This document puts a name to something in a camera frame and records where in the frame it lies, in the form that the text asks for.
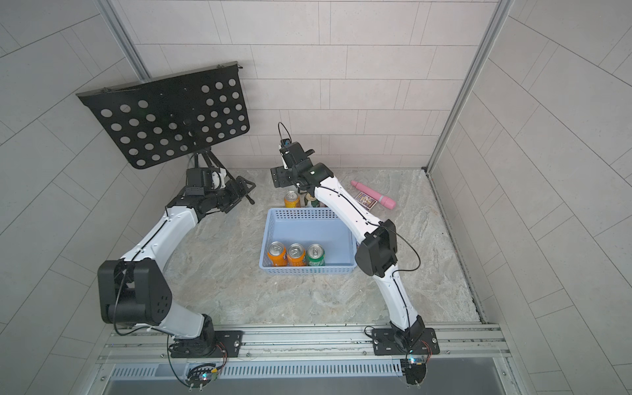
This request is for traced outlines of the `orange can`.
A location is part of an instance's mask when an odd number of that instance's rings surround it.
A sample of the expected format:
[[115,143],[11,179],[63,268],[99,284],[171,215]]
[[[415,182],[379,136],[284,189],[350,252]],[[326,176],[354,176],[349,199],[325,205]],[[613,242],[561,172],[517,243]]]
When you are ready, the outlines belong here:
[[284,205],[286,208],[301,207],[301,197],[296,191],[290,190],[284,197]]
[[273,241],[267,250],[268,259],[273,267],[286,267],[286,247],[280,241]]
[[304,267],[306,262],[306,250],[303,245],[294,243],[287,248],[287,262],[292,267]]

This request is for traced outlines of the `green soda can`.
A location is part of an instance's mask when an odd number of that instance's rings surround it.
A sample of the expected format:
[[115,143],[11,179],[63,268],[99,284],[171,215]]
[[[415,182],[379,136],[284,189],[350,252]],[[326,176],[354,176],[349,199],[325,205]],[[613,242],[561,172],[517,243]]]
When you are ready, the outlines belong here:
[[325,250],[322,245],[312,244],[306,251],[307,263],[311,267],[322,267],[325,265]]

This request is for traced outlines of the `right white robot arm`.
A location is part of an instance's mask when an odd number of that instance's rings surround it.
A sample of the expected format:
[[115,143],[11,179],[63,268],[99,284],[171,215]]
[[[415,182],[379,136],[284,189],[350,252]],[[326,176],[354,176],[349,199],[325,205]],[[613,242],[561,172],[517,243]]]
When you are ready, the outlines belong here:
[[387,305],[390,324],[407,347],[421,340],[426,326],[414,308],[398,267],[398,233],[390,220],[382,222],[362,207],[341,185],[327,166],[317,164],[299,172],[278,166],[271,169],[276,188],[295,187],[324,203],[352,232],[358,243],[357,267],[371,276]]

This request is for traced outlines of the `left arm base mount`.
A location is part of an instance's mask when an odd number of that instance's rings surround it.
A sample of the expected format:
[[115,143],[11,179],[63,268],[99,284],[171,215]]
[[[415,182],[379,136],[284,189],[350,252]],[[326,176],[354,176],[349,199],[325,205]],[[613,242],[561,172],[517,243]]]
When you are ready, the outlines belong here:
[[202,331],[196,338],[175,339],[169,345],[172,358],[229,358],[240,353],[243,331]]

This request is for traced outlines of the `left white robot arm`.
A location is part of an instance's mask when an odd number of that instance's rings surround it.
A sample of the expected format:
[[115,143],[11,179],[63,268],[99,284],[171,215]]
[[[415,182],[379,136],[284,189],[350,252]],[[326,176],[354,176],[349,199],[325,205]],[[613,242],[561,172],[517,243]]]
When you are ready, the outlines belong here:
[[176,342],[215,347],[212,319],[178,304],[163,271],[180,242],[204,217],[229,212],[255,187],[239,176],[222,187],[211,183],[182,188],[138,245],[100,265],[97,280],[103,321],[115,328],[132,325],[130,333],[151,329]]

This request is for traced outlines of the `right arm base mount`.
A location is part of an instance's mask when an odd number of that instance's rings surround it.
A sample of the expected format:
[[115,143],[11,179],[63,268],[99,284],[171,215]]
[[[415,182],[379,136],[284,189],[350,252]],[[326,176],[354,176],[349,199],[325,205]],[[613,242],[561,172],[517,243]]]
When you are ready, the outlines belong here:
[[365,335],[372,340],[377,356],[435,356],[440,353],[435,330],[426,327],[419,315],[409,329],[401,330],[391,324],[389,329],[372,328]]

